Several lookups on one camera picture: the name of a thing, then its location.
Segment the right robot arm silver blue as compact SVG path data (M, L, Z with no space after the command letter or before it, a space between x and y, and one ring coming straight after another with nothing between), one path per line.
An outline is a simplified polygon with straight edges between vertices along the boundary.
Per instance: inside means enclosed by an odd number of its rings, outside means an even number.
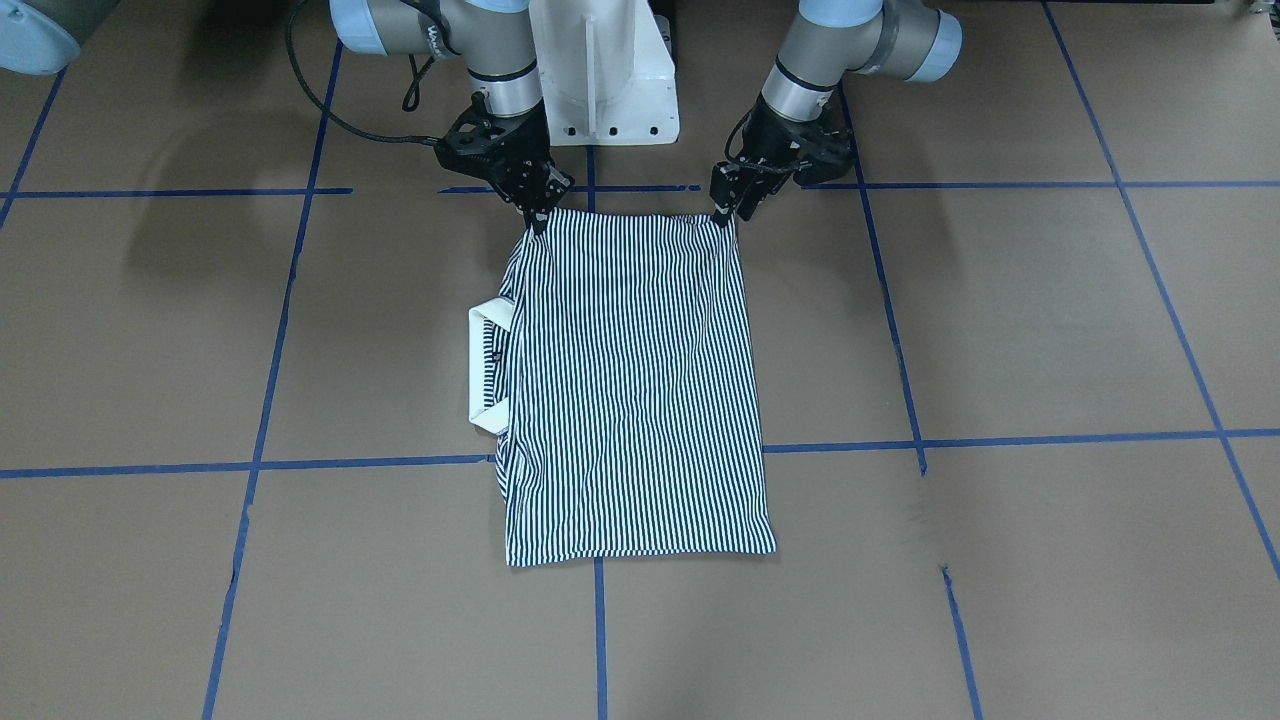
M5 1L3 68L54 76L81 54L114 1ZM419 145L449 172L485 182L541 233L572 181L550 155L550 132L526 1L332 1L342 45L369 55L460 59L472 92L443 136L375 135Z

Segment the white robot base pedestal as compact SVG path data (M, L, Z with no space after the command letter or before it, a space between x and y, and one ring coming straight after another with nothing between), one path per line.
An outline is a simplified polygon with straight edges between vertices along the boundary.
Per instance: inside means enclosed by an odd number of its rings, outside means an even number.
M648 1L529 6L550 145L678 140L675 59Z

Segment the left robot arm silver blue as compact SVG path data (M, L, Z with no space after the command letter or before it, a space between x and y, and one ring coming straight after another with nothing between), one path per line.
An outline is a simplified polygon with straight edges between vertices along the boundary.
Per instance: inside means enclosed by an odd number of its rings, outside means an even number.
M792 181L822 184L854 167L831 100L847 73L932 83L955 65L963 27L922 1L801 1L751 109L710 173L710 219L748 222Z

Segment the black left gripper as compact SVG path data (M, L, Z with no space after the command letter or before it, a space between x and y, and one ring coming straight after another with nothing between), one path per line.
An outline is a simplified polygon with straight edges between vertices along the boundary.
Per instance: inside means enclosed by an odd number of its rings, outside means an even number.
M810 120L792 120L778 114L763 96L739 122L731 135L741 135L741 147L724 147L724 160L710 173L712 222L726 228L742 196L742 220L792 179L796 184L820 184L845 177L854 165L851 132L835 108L819 105Z

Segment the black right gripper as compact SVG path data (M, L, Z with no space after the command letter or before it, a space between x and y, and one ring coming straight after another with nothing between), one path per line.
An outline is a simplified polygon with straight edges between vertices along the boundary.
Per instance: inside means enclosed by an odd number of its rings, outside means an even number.
M489 183L506 202L518 206L526 228L541 236L550 213L572 190L572 176L558 170L543 100L513 117L499 117L489 97L474 92L470 105L435 145L439 164Z

